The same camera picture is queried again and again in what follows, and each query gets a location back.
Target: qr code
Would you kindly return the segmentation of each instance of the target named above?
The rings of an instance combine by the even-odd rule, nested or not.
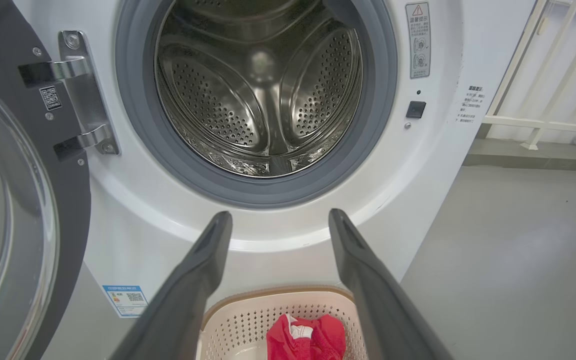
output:
[[[41,88],[39,89],[39,93],[41,93],[41,98],[43,99],[43,103],[46,105],[48,111],[62,107],[62,102],[59,100],[57,89],[54,86]]]
[[[144,301],[144,297],[140,293],[126,292],[126,295],[128,296],[128,300],[130,301]]]

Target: basket rim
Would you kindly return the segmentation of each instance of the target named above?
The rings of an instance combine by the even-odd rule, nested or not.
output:
[[[355,303],[355,299],[350,291],[334,285],[290,285],[290,286],[270,287],[268,289],[247,291],[223,298],[220,301],[217,301],[215,305],[211,306],[208,309],[208,311],[206,311],[205,314],[203,315],[203,322],[201,323],[201,331],[205,330],[206,325],[208,325],[208,321],[210,321],[213,315],[222,308],[226,307],[226,305],[237,303],[238,301],[253,299],[256,297],[274,296],[288,293],[305,293],[305,292],[335,293],[352,301],[353,304]]]

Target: black square latch hole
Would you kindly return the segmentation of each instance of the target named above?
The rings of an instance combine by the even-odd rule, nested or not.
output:
[[[424,109],[426,108],[426,103],[423,101],[411,101],[408,105],[408,111],[406,112],[406,117],[412,119],[421,119],[424,114]]]

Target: warning triangle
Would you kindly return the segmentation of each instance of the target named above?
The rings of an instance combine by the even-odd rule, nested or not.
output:
[[[414,9],[412,16],[420,16],[423,15],[424,12],[421,11],[421,7],[419,5],[416,6],[416,8]]]

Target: stainless steel drum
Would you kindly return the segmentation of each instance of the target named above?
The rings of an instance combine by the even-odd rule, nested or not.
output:
[[[350,125],[359,41],[320,1],[180,0],[157,48],[170,123],[199,155],[243,176],[301,171]]]

